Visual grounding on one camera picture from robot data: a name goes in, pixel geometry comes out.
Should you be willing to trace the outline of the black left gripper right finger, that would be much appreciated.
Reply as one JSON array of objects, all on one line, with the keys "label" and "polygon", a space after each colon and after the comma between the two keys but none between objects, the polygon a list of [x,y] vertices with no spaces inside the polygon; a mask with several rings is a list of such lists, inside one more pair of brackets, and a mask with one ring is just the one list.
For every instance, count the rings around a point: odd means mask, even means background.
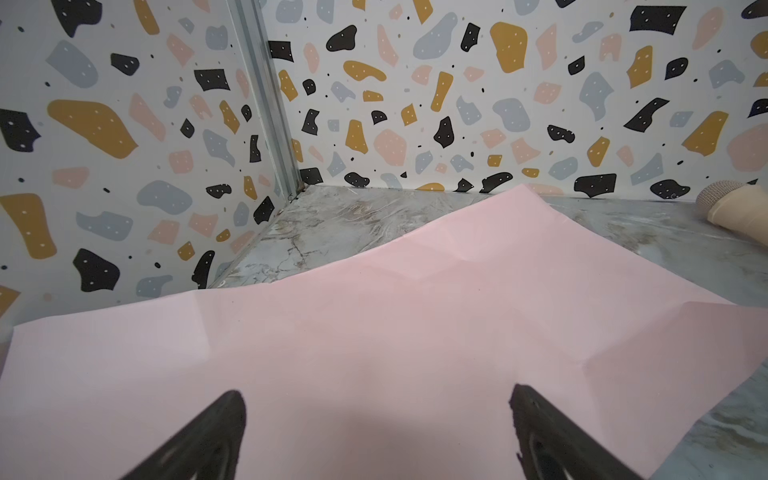
[{"label": "black left gripper right finger", "polygon": [[533,387],[515,385],[509,406],[527,479],[639,477]]}]

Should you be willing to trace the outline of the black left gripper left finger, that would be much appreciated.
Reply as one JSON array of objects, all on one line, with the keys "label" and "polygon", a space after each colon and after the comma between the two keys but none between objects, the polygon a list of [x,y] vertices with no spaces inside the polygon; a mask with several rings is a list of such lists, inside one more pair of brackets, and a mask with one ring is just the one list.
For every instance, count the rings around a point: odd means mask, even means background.
[{"label": "black left gripper left finger", "polygon": [[242,394],[229,390],[124,477],[233,479],[246,423]]}]

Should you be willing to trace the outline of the pink wrapping paper sheet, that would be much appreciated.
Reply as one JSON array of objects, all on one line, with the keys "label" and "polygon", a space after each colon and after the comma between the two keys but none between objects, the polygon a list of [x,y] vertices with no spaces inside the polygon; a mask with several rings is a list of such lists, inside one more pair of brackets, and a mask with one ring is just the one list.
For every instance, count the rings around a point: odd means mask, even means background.
[{"label": "pink wrapping paper sheet", "polygon": [[767,313],[519,186],[357,256],[17,327],[5,479],[117,479],[226,393],[239,479],[519,479],[543,394],[641,475],[767,356]]}]

